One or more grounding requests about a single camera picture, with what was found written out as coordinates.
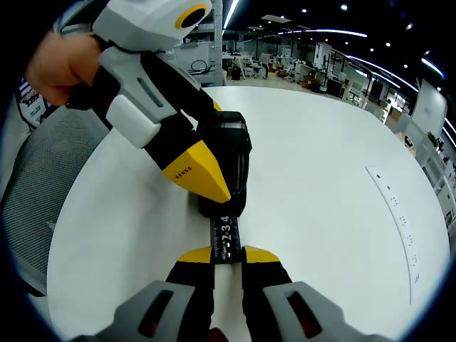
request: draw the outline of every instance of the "chair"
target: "chair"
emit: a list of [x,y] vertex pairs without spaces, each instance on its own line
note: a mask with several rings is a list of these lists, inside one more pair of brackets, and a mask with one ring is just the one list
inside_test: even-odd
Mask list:
[[22,145],[1,201],[1,221],[19,276],[46,295],[58,215],[81,168],[108,129],[92,111],[59,108]]
[[284,80],[289,80],[291,82],[294,82],[294,75],[296,74],[296,68],[294,67],[294,63],[291,62],[290,58],[283,58],[284,62],[284,71],[286,71],[289,75],[287,77],[284,77]]
[[[432,157],[432,152],[435,152],[434,145],[430,142],[429,138],[427,137],[428,134],[423,132],[421,128],[406,114],[402,114],[392,129],[393,133],[404,132],[407,136],[409,136],[416,149],[416,156],[415,159],[421,167],[425,167],[428,163],[429,159]],[[440,179],[440,173],[445,172],[445,165],[443,165],[442,158],[434,153],[435,161],[430,161],[428,163],[427,169],[425,172],[430,172],[428,176],[431,176],[431,182],[434,182],[434,178],[437,177],[435,181]]]
[[244,59],[244,72],[245,76],[249,76],[250,78],[257,78],[257,76],[261,76],[262,78],[266,79],[268,74],[268,64],[264,62],[254,61],[252,57]]
[[442,208],[445,224],[447,225],[448,230],[450,230],[450,228],[453,227],[451,224],[456,218],[456,201],[451,191],[450,183],[445,176],[439,184],[439,189],[436,192],[436,195],[439,200],[440,207]]

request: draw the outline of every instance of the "white tabletop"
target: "white tabletop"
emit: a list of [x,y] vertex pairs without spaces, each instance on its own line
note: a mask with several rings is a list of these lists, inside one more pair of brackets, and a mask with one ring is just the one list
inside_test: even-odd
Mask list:
[[[364,333],[397,338],[431,299],[449,260],[437,197],[413,156],[370,113],[291,90],[206,88],[247,120],[253,150],[243,244],[275,253],[293,281],[337,303]],[[414,231],[419,293],[393,217],[366,172],[388,177]],[[168,182],[142,150],[113,130],[71,188],[48,263],[51,318],[62,337],[94,334],[119,304],[176,259],[209,245],[195,197]],[[216,267],[212,325],[248,341],[239,265]]]

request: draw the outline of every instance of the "black tape measure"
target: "black tape measure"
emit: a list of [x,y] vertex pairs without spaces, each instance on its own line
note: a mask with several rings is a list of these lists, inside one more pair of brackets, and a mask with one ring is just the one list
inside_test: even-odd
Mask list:
[[236,215],[211,218],[211,246],[212,262],[215,264],[241,262],[241,241]]

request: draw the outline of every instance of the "office floor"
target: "office floor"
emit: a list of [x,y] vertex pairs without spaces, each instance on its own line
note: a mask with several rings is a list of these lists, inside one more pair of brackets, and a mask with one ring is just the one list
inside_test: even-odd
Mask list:
[[[317,96],[324,96],[327,98],[332,98],[333,100],[349,103],[354,105],[351,100],[348,100],[346,96],[343,98],[337,98],[336,96],[326,95],[323,93],[314,93],[310,89],[303,88],[302,83],[290,82],[288,80],[284,80],[283,78],[278,77],[275,73],[269,73],[267,79],[263,79],[262,77],[258,78],[246,78],[245,80],[242,79],[239,81],[233,81],[231,76],[228,76],[227,79],[227,86],[247,86],[247,87],[267,87],[267,88],[278,88],[278,89],[287,89],[287,90],[295,90],[301,91],[303,93],[310,93]],[[389,128],[392,128],[395,124],[392,118],[389,116],[387,117],[386,112],[376,103],[370,101],[365,96],[361,96],[361,99],[358,103],[358,107],[367,110],[369,113],[373,114],[379,121],[386,124]]]

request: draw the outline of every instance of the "office chair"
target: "office chair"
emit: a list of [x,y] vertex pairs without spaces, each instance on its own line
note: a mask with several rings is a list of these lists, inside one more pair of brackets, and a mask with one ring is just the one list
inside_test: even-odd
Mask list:
[[283,80],[288,80],[294,82],[294,75],[296,73],[296,68],[294,67],[294,63],[291,58],[283,58],[284,62],[284,71],[286,71],[289,75],[284,77]]
[[108,129],[92,110],[59,108],[22,145],[1,201],[1,221],[28,291],[46,295],[58,215],[81,168]]

